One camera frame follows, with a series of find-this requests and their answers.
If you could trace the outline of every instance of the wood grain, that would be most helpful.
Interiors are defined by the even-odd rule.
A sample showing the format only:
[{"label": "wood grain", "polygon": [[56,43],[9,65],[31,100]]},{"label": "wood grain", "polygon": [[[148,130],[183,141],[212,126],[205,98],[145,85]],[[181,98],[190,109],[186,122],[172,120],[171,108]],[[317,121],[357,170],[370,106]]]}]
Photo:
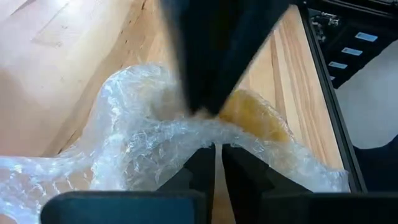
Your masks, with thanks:
[{"label": "wood grain", "polygon": [[[112,73],[145,62],[174,68],[154,0],[0,0],[0,6],[0,154],[53,156],[80,136]],[[342,168],[296,7],[241,87],[270,101],[322,162]]]}]

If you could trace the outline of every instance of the plastic wrap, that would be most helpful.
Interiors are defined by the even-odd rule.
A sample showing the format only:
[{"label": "plastic wrap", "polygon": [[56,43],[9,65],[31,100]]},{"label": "plastic wrap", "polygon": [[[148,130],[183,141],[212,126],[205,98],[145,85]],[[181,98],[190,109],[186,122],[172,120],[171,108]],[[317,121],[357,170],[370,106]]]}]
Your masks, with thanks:
[{"label": "plastic wrap", "polygon": [[[0,213],[18,223],[38,223],[44,203],[62,192],[156,190],[213,142],[242,146],[314,192],[348,191],[346,171],[323,166],[292,136],[264,141],[218,119],[185,116],[178,86],[173,74],[156,65],[110,76],[69,149],[54,158],[0,157]],[[278,122],[289,132],[283,119]],[[273,133],[270,127],[266,132]]]}]

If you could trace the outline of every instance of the wooden surface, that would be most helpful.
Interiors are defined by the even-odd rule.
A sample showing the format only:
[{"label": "wooden surface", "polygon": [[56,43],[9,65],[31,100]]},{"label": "wooden surface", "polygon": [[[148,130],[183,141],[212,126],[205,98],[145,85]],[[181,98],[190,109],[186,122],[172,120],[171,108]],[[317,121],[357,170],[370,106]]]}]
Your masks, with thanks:
[{"label": "wooden surface", "polygon": [[[153,0],[0,0],[0,154],[53,156],[70,145],[112,73],[173,67],[166,40]],[[270,101],[322,162],[342,168],[295,6],[241,86]]]}]

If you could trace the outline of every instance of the black metal frame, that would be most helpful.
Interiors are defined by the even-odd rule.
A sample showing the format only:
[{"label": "black metal frame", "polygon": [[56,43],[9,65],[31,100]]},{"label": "black metal frame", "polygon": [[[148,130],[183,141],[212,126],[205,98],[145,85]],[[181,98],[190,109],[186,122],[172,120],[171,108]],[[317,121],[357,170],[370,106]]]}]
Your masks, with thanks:
[{"label": "black metal frame", "polygon": [[310,24],[308,10],[305,6],[299,6],[300,15],[307,35],[308,44],[312,53],[315,68],[318,73],[323,96],[325,97],[326,107],[328,108],[331,125],[335,133],[338,149],[344,168],[349,172],[349,186],[352,192],[367,192],[365,182],[355,156],[353,145],[348,135],[348,131],[340,111],[333,85],[326,68],[318,41],[315,38],[315,31]]}]

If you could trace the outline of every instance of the white surface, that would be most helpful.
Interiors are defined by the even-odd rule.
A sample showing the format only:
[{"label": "white surface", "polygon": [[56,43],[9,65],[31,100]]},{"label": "white surface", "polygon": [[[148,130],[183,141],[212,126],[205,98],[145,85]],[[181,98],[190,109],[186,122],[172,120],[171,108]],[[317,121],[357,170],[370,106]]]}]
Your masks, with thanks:
[{"label": "white surface", "polygon": [[367,149],[398,135],[398,41],[336,90],[352,143]]}]

